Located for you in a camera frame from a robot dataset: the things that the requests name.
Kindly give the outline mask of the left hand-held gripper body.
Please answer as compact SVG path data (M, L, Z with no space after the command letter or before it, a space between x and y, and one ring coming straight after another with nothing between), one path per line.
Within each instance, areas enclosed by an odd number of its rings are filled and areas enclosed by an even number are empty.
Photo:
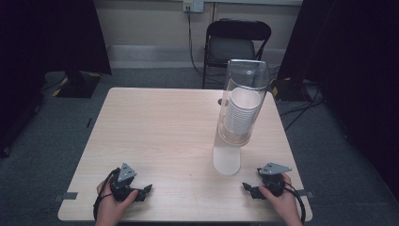
M136 171L123 163L120 168L111 172L110 189L117 202L123 202L134 191L130 184L136 177Z

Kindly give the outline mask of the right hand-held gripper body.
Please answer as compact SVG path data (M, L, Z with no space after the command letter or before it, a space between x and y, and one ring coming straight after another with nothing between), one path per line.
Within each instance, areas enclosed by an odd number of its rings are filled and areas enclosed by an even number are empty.
M290 167L273 162L266 163L262 168L257 168L257 172L262 178L263 185L275 197L281 196L285 188L285 181L282 174L291 170Z

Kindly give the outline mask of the person's left hand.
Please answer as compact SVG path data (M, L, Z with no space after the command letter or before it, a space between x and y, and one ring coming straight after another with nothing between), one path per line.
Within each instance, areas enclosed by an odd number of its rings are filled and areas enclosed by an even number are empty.
M109 183L102 181L97 186L97 193L102 197L98 205L95 226L117 226L126 209L134 202L138 192L132 191L123 202L117 202L110 190Z

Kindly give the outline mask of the person's right hand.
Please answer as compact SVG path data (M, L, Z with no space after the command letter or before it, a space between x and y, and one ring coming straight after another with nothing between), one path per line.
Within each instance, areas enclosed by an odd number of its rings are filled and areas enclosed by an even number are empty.
M291 178L283 173L282 177L285 181L284 192L276 197L265 186L260 186L260 192L272 204L275 212L282 218L286 226L303 226L300 215L298 213L296 198L293 195L293 189L290 187Z

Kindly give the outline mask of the clear plastic cup dispenser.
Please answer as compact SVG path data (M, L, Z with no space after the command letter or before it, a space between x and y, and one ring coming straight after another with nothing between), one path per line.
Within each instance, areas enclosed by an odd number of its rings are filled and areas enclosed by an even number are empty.
M215 132L213 163L223 175L241 167L241 148L248 144L270 84L264 61L231 59Z

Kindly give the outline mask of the stack of white paper cups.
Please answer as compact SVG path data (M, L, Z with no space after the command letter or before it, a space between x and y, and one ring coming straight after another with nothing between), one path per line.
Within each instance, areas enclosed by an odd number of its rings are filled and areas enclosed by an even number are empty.
M261 96L255 90L235 88L227 106L224 125L228 131L240 135L249 131L261 104Z

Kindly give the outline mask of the black stand base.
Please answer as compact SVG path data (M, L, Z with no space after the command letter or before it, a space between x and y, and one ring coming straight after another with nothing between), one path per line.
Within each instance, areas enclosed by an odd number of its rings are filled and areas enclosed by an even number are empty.
M311 96L303 84L291 78L273 79L270 83L273 96L279 101L310 102Z
M54 96L60 98L90 98L101 78L97 73L66 71L66 78L62 80L54 92Z

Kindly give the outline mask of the black curtain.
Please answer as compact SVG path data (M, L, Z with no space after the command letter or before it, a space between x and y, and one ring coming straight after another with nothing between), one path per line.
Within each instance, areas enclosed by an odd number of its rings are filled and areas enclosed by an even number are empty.
M302 0L279 78L320 83L399 201L399 0Z
M0 157L66 71L111 73L94 0L0 0Z

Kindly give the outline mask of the black folding chair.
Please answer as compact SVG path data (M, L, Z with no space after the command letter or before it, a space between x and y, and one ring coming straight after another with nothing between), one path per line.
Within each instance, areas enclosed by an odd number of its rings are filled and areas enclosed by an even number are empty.
M270 26L261 21L225 18L209 24L201 87L206 87L209 67L226 68L231 59L261 60L271 34Z

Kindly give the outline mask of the white wall socket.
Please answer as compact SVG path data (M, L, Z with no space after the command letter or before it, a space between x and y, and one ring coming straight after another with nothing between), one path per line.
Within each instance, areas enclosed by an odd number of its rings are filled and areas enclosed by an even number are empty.
M204 11L204 2L202 0L183 0L183 11L202 13Z

